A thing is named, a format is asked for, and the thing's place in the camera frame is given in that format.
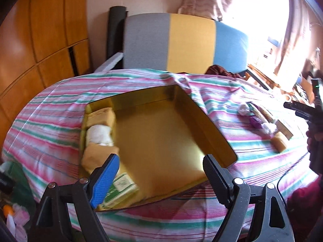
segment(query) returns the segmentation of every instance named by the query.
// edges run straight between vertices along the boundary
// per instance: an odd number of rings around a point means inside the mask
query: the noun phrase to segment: dark red fabric
[[[222,66],[217,65],[217,64],[210,66],[205,74],[213,74],[213,75],[222,75],[222,76],[234,77],[234,78],[242,78],[239,74],[234,74],[234,73],[231,73],[231,72],[227,72]]]
[[[295,242],[303,242],[322,214],[321,176],[308,187],[299,188],[287,200],[287,213],[293,227]]]

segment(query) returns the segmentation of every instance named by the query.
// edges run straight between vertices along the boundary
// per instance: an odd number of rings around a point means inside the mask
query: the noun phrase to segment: gray cushion section
[[[167,69],[170,14],[137,14],[126,18],[123,66]]]

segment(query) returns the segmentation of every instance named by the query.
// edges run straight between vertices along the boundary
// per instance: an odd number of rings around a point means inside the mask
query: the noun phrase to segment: window
[[[248,63],[270,53],[268,66],[275,68],[275,52],[284,39],[288,21],[288,0],[233,0],[223,22],[249,36]]]

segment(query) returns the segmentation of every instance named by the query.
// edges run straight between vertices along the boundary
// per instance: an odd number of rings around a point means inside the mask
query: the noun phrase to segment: blue gripper pad
[[[119,157],[115,154],[94,184],[90,200],[92,208],[96,208],[103,202],[119,170],[119,163]]]

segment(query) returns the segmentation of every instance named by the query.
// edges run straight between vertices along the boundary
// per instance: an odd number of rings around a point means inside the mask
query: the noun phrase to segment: white cloth
[[[250,113],[250,109],[249,109],[249,106],[247,105],[247,103],[243,102],[239,105],[238,113],[239,113],[239,115],[242,115],[242,116],[245,116]]]
[[[12,215],[7,216],[7,228],[10,231],[10,233],[15,237],[16,236],[16,226],[14,222],[14,218]]]
[[[277,130],[277,125],[274,123],[263,123],[261,124],[262,128],[260,129],[266,135],[273,134]]]
[[[91,126],[86,132],[86,146],[92,142],[95,144],[104,144],[113,146],[113,140],[110,136],[111,128],[106,125],[97,124]]]

